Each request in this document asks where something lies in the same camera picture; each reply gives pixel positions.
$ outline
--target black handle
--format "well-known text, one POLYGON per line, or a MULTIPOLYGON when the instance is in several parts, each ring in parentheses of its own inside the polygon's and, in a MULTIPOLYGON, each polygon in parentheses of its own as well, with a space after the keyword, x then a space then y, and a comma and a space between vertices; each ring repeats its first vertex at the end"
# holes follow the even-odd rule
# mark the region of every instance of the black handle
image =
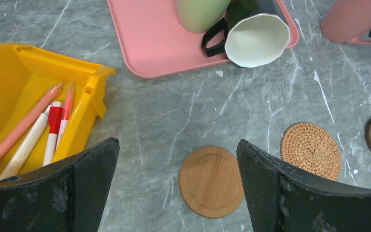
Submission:
POLYGON ((228 36, 228 26, 225 18, 222 18, 218 21, 213 27, 211 27, 202 37, 201 49, 205 52, 208 57, 212 57, 218 54, 225 52, 225 40, 228 36), (210 40, 214 38, 218 33, 224 30, 224 39, 217 45, 212 47, 207 47, 207 44, 210 40))

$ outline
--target pink mug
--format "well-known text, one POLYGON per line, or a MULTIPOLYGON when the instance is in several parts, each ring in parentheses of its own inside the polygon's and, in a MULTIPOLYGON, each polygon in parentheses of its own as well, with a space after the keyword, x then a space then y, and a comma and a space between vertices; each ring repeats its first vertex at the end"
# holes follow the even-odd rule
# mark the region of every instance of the pink mug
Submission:
POLYGON ((337 0, 322 20, 322 34, 334 43, 371 44, 360 39, 371 30, 371 0, 337 0))

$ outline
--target plastic bin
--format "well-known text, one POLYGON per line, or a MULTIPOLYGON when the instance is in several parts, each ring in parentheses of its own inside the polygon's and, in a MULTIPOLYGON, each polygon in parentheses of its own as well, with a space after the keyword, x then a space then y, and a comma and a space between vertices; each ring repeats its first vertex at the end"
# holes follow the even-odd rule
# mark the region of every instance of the plastic bin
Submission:
MULTIPOLYGON (((104 117, 106 77, 112 67, 77 60, 27 44, 0 43, 0 142, 28 113, 39 97, 61 81, 74 83, 73 112, 55 152, 53 162, 85 148, 94 120, 104 117)), ((63 102, 65 87, 56 98, 63 102)), ((18 174, 42 166, 47 127, 18 174)), ((1 158, 0 173, 22 143, 27 132, 1 158)))

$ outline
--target pen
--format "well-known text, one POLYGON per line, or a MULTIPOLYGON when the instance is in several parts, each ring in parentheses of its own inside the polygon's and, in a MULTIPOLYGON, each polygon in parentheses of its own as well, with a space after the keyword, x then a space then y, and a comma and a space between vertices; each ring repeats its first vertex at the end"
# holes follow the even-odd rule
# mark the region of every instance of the pen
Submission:
POLYGON ((53 155, 55 154, 56 140, 57 134, 59 133, 62 112, 62 103, 59 101, 54 101, 50 107, 49 118, 47 120, 47 124, 50 126, 50 129, 47 137, 45 156, 43 158, 43 166, 50 164, 52 162, 53 155))
POLYGON ((59 146, 59 142, 60 142, 60 139, 62 138, 63 133, 65 132, 65 128, 66 128, 66 125, 68 124, 69 117, 72 111, 73 92, 74 92, 74 85, 73 83, 69 83, 68 88, 66 90, 65 102, 63 103, 63 114, 62 114, 62 120, 60 121, 59 136, 57 137, 56 149, 57 149, 57 146, 59 146))
POLYGON ((19 146, 18 150, 15 152, 14 156, 0 175, 0 180, 18 174, 18 171, 46 128, 49 109, 50 106, 47 107, 45 112, 39 115, 35 124, 33 124, 32 128, 30 128, 29 133, 26 135, 22 144, 19 146))
POLYGON ((49 105, 51 101, 62 90, 63 82, 53 87, 48 91, 43 98, 33 107, 33 109, 24 117, 19 124, 11 131, 11 133, 0 143, 0 159, 11 147, 19 140, 19 138, 28 130, 28 128, 36 121, 39 115, 49 105))

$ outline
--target pink marker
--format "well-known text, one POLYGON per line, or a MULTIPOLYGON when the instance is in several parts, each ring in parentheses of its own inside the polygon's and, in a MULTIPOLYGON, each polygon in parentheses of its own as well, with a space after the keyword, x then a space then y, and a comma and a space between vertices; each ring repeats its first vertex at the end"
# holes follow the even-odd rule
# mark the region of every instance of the pink marker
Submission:
POLYGON ((11 133, 0 143, 0 159, 19 138, 28 130, 28 128, 38 119, 39 115, 48 107, 51 101, 61 92, 63 82, 48 91, 35 107, 24 117, 11 133))
POLYGON ((59 129, 59 136, 57 137, 56 149, 57 149, 57 146, 59 146, 60 139, 62 138, 62 135, 65 132, 66 125, 68 124, 69 117, 71 115, 73 93, 74 93, 74 85, 73 83, 69 83, 68 89, 66 90, 65 102, 63 103, 63 106, 64 106, 63 114, 62 114, 62 120, 60 121, 60 129, 59 129))

